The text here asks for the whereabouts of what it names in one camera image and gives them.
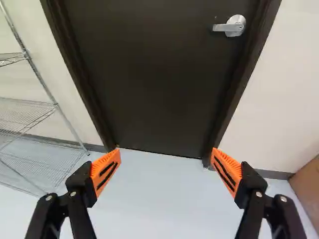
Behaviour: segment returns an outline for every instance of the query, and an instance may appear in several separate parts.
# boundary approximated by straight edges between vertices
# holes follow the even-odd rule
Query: orange rubber pad
[[[94,191],[97,198],[120,164],[121,155],[118,149],[114,149],[92,162],[90,176],[93,181]]]
[[[241,164],[217,148],[213,148],[210,162],[235,198],[242,179]]]

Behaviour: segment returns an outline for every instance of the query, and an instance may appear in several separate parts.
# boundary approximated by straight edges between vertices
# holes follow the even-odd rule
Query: dark brown door
[[[120,147],[200,158],[258,0],[65,0],[90,85]],[[212,24],[245,16],[228,38]]]

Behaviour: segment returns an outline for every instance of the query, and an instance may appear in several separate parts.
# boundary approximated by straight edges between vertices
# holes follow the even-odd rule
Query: black metal bracket
[[[87,212],[97,201],[92,179],[91,162],[84,163],[67,180],[68,192],[41,197],[33,212],[25,239],[58,239],[61,226],[69,217],[75,239],[96,239]]]

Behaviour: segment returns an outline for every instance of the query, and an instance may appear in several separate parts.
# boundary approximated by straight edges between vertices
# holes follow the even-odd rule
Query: metal wire shelf
[[[84,153],[89,155],[89,152],[48,89],[17,32],[3,0],[0,0],[0,11],[21,48],[20,53],[0,54],[0,67],[26,60],[52,102],[50,104],[0,98],[0,183],[41,196],[48,192],[55,192],[75,163]],[[79,146],[23,135],[55,111],[60,113]]]
[[[0,98],[0,150],[55,112],[56,105]]]
[[[36,196],[56,192],[84,152],[81,146],[21,136],[0,151],[0,183]]]
[[[26,60],[22,52],[19,53],[3,53],[0,54],[0,67],[11,65],[13,63]]]

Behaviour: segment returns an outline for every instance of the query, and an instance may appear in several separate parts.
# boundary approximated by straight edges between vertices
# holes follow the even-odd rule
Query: door handle
[[[214,24],[212,31],[224,31],[228,37],[240,36],[246,26],[246,19],[242,15],[233,15],[225,24]]]

